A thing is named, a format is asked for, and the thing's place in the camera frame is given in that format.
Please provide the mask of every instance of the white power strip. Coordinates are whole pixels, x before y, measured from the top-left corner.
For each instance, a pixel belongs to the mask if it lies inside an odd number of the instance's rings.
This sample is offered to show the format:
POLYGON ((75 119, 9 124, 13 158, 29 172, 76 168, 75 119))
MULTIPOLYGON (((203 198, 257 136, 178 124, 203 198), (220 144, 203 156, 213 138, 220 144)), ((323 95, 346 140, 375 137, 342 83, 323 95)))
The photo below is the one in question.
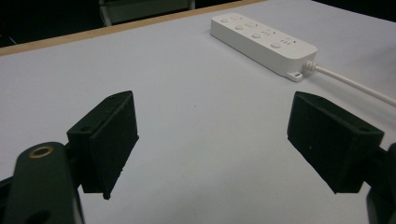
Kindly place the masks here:
POLYGON ((318 49, 293 36, 236 13, 212 18, 210 34, 254 61, 292 81, 301 81, 303 66, 318 49))

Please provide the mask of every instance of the power cord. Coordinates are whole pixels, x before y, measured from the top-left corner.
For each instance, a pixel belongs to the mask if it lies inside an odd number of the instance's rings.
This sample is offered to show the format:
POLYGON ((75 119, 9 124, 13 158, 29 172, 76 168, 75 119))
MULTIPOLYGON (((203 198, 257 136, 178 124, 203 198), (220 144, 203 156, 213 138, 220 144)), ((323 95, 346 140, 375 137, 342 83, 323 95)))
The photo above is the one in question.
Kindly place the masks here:
POLYGON ((357 83, 357 82, 355 82, 353 80, 350 80, 350 79, 348 79, 346 77, 342 77, 341 75, 338 75, 338 74, 336 74, 336 73, 334 73, 332 71, 329 71, 327 69, 319 67, 317 63, 308 61, 308 62, 306 62, 303 65, 303 70, 308 71, 308 72, 319 72, 319 73, 324 74, 326 76, 332 77, 334 79, 337 79, 338 81, 344 82, 348 86, 351 86, 351 87, 353 87, 355 89, 358 89, 359 91, 367 93, 367 94, 373 96, 374 98, 376 98, 376 99, 378 99, 378 100, 380 100, 380 101, 382 101, 384 103, 387 103, 389 105, 392 105, 392 106, 396 107, 396 100, 394 100, 394 99, 388 97, 387 95, 384 95, 384 94, 382 94, 382 93, 380 93, 378 91, 374 91, 373 89, 370 89, 370 88, 368 88, 366 86, 363 86, 360 83, 357 83))

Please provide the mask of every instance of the white table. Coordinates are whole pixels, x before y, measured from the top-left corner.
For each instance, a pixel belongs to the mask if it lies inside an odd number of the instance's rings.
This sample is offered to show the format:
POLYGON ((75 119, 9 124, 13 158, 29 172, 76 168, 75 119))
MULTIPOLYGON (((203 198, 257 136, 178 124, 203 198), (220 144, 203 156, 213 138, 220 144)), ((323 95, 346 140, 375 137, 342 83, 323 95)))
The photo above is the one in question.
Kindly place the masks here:
POLYGON ((311 92, 396 141, 396 109, 320 74, 279 77, 209 33, 237 12, 318 47, 324 67, 396 98, 396 25, 308 0, 269 0, 0 57, 0 179, 33 145, 110 94, 134 92, 140 140, 110 201, 80 193, 87 223, 368 223, 365 197, 333 195, 287 140, 311 92))

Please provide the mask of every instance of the power strip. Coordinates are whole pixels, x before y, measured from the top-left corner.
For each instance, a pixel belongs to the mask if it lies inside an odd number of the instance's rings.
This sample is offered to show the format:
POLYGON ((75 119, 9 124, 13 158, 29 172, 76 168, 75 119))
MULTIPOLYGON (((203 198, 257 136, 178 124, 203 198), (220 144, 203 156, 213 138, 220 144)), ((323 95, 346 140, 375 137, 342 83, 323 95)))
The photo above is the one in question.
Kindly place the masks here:
POLYGON ((282 77, 301 81, 303 66, 318 49, 237 13, 212 18, 210 34, 282 77))

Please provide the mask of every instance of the power outlet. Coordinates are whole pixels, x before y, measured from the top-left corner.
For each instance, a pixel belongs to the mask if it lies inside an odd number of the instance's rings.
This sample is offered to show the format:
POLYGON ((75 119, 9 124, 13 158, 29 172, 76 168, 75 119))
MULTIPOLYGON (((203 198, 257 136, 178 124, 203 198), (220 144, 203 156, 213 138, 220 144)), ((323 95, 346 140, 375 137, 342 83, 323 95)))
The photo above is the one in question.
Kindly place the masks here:
POLYGON ((293 36, 237 13, 212 18, 210 34, 254 61, 292 81, 301 81, 303 65, 318 49, 293 36))

